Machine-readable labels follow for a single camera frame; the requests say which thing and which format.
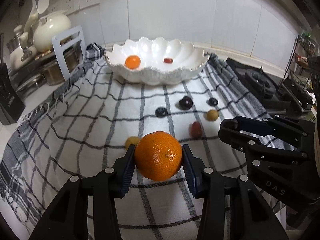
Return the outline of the dark cherry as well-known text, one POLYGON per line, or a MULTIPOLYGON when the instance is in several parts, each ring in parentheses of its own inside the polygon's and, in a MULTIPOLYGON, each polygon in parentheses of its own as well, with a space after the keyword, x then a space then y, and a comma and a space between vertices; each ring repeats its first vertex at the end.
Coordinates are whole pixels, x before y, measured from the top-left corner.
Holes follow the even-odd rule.
POLYGON ((193 100, 189 96, 184 96, 179 102, 178 105, 182 110, 189 110, 193 106, 193 100))

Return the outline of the large orange mandarin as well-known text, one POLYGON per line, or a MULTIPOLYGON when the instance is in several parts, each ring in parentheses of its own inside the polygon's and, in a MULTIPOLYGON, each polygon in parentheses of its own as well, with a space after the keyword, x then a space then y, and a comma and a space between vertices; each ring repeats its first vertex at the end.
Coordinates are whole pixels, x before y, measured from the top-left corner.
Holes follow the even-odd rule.
POLYGON ((136 168, 153 181, 165 181, 174 176, 182 165, 182 146, 167 132, 149 133, 135 148, 136 168))

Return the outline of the yellow longan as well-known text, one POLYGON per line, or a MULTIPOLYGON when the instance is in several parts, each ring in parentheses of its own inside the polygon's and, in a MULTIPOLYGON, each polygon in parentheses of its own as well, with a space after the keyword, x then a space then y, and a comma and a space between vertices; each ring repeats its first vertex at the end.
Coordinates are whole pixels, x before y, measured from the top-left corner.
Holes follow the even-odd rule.
POLYGON ((211 109, 206 114, 208 121, 216 121, 219 118, 219 112, 215 109, 211 109))
POLYGON ((131 145, 135 145, 136 146, 139 143, 139 141, 140 141, 140 137, 134 137, 134 136, 128 137, 126 142, 125 142, 126 150, 128 150, 131 145))

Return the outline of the red grape tomato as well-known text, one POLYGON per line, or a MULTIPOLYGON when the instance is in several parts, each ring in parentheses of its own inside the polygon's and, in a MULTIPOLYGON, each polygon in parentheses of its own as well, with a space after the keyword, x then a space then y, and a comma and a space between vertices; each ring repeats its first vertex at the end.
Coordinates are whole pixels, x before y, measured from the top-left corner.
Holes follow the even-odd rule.
POLYGON ((198 121, 192 123, 190 134, 194 139, 199 139, 202 137, 202 128, 201 124, 198 121))
POLYGON ((163 62, 164 62, 164 63, 169 63, 169 64, 171 64, 171 63, 173 63, 173 59, 171 59, 171 58, 165 58, 165 59, 163 60, 163 62))

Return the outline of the small orange mandarin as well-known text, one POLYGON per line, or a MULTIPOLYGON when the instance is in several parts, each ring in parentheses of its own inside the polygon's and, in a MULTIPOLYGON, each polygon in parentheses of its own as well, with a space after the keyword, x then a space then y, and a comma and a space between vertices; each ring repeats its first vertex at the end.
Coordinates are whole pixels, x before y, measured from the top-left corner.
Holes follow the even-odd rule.
POLYGON ((125 66, 129 69, 136 69, 140 66, 141 60, 137 55, 130 55, 125 61, 125 66))

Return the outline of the black gas stove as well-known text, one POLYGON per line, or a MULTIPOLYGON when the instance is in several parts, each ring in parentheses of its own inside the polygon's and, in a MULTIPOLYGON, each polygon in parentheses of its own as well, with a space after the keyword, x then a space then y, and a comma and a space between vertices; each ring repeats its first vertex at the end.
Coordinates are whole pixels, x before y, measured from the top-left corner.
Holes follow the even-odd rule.
POLYGON ((268 74, 261 67, 245 65, 230 57, 226 62, 269 115, 299 117, 311 111, 312 97, 295 81, 268 74))

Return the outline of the dark blueberry left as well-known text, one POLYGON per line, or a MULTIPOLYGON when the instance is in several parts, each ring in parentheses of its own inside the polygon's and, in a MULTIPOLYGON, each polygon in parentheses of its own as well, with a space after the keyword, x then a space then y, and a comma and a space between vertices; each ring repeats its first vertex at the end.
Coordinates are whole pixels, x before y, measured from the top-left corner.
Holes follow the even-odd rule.
POLYGON ((168 114, 168 110, 165 107, 158 107, 155 110, 155 116, 157 116, 158 118, 164 118, 166 117, 168 114))

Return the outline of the black white checked cloth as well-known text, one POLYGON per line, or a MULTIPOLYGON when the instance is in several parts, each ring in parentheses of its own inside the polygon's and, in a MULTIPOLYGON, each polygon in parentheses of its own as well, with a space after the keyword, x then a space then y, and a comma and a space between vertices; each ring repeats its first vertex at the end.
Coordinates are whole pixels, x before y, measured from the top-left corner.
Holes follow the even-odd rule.
POLYGON ((244 156, 221 142, 220 122, 237 115, 261 120, 266 109, 218 57, 200 74, 175 86, 131 83, 112 72, 103 59, 87 62, 11 130, 1 160, 3 215, 20 239, 28 239, 47 206, 72 175, 95 176, 125 154, 128 137, 165 131, 207 166, 230 177, 247 172, 244 156), (189 96, 193 106, 180 109, 189 96), (208 104, 216 98, 217 106, 208 104), (155 116, 165 107, 164 118, 155 116), (215 109, 216 121, 206 114, 215 109), (198 121, 202 137, 194 139, 198 121))

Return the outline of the white scalloped ceramic bowl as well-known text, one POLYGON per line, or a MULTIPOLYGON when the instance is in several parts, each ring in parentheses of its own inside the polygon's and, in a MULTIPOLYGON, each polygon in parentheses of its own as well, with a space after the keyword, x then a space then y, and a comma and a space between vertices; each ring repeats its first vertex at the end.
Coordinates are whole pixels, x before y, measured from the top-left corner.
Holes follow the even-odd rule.
POLYGON ((125 80, 157 86, 176 85, 192 79, 200 74, 210 55, 191 42, 142 37, 138 41, 126 40, 122 45, 114 44, 111 51, 105 51, 104 58, 111 70, 125 80), (140 58, 138 68, 125 66, 130 55, 140 58), (173 63, 164 63, 165 58, 173 59, 173 63))

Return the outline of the black knife block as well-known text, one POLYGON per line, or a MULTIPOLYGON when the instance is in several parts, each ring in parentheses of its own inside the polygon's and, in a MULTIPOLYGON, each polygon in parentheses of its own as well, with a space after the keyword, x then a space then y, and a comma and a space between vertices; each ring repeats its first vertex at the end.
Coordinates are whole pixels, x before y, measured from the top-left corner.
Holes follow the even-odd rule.
POLYGON ((4 126, 16 123, 25 104, 11 86, 7 64, 3 60, 4 34, 1 33, 1 65, 0 65, 0 120, 4 126))

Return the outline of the steel pot under rack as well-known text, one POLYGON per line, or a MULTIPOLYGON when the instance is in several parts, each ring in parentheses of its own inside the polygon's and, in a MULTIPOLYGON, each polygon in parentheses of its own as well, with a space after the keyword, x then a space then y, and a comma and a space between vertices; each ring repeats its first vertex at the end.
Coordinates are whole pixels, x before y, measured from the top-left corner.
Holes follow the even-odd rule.
MULTIPOLYGON (((66 52, 64 52, 63 55, 65 57, 68 70, 72 72, 79 64, 78 50, 76 48, 69 48, 66 52)), ((55 86, 65 81, 57 59, 50 61, 48 64, 45 64, 42 70, 42 74, 44 75, 45 80, 50 86, 55 86)))

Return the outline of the steel pot with lid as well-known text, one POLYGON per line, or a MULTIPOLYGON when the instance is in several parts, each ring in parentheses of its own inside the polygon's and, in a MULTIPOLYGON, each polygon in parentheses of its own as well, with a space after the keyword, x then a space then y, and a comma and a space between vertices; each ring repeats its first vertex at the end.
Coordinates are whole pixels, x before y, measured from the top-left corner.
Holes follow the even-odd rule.
POLYGON ((23 32, 22 25, 14 29, 14 36, 7 43, 9 50, 9 62, 12 71, 17 71, 37 55, 35 46, 28 42, 28 33, 23 32))

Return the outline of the cream ceramic teapot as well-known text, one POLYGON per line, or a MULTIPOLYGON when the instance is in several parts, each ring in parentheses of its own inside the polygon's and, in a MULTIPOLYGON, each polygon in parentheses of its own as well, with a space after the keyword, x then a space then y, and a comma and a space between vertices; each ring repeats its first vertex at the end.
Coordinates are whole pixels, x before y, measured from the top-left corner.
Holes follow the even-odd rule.
POLYGON ((51 50, 53 47, 52 38, 65 30, 71 29, 71 20, 66 12, 67 10, 59 10, 42 17, 39 17, 36 12, 27 19, 23 33, 29 35, 31 28, 35 27, 31 39, 37 51, 51 50))

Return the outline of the white hanging spoon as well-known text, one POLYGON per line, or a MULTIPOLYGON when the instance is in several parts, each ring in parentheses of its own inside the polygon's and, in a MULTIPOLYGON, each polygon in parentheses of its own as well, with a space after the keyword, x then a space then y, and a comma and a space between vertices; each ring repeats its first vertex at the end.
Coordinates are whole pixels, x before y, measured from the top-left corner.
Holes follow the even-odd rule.
POLYGON ((50 0, 38 0, 37 12, 39 15, 43 14, 49 7, 50 0))

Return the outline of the white wall socket panel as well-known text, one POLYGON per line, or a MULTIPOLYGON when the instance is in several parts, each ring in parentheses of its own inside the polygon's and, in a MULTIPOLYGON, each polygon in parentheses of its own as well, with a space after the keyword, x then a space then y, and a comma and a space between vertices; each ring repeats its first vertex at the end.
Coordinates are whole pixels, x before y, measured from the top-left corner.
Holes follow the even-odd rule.
POLYGON ((98 5, 100 0, 59 0, 48 8, 48 12, 62 11, 65 15, 98 5))

